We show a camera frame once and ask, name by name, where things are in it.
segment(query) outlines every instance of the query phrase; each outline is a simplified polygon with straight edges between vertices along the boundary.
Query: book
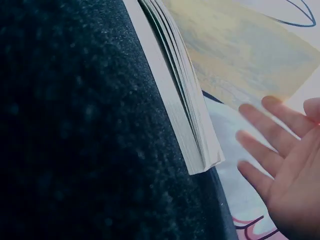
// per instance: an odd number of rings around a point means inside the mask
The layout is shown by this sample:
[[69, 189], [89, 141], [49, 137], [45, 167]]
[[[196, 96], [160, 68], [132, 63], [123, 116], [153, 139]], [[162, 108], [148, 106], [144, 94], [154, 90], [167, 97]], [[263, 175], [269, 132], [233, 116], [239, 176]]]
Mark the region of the book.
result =
[[320, 63], [299, 37], [228, 0], [123, 2], [191, 175], [225, 159], [203, 92], [261, 108], [265, 95], [292, 95]]

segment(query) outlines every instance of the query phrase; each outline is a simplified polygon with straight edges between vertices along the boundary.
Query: book pages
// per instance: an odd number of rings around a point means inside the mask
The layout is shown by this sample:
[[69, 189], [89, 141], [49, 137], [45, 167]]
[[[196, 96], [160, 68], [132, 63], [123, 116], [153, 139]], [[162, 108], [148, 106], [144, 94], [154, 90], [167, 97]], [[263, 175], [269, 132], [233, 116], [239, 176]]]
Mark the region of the book pages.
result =
[[237, 109], [286, 100], [320, 63], [320, 53], [270, 18], [229, 0], [163, 0], [179, 27], [201, 88]]

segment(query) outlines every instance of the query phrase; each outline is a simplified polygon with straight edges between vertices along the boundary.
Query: sheet of paper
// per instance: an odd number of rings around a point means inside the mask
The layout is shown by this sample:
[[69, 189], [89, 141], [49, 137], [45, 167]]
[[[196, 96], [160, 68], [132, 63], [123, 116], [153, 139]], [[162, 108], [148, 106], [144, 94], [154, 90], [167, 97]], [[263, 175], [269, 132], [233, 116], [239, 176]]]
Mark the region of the sheet of paper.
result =
[[[320, 50], [320, 1], [234, 0], [243, 6], [279, 20], [278, 24]], [[286, 104], [300, 112], [306, 99], [320, 97], [320, 67], [288, 99]]]
[[268, 17], [228, 0], [164, 0], [202, 90], [236, 109], [265, 95], [291, 97], [320, 53]]

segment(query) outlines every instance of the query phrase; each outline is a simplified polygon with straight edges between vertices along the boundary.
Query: textured fabric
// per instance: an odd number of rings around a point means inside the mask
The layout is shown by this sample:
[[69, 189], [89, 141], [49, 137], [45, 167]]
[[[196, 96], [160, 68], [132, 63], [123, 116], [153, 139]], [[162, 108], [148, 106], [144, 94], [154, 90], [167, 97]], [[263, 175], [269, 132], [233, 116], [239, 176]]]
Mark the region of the textured fabric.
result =
[[0, 239], [233, 236], [122, 1], [4, 0], [0, 27]]

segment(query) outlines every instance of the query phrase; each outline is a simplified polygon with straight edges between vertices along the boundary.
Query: hand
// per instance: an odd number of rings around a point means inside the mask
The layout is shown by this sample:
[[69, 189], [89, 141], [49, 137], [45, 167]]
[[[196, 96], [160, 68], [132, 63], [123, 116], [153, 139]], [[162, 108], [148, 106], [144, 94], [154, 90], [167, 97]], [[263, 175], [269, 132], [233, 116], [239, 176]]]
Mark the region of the hand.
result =
[[301, 140], [249, 104], [239, 112], [277, 152], [244, 131], [241, 145], [273, 177], [246, 161], [238, 169], [260, 195], [277, 228], [289, 239], [320, 239], [320, 98], [304, 102], [306, 116], [267, 96], [262, 105]]

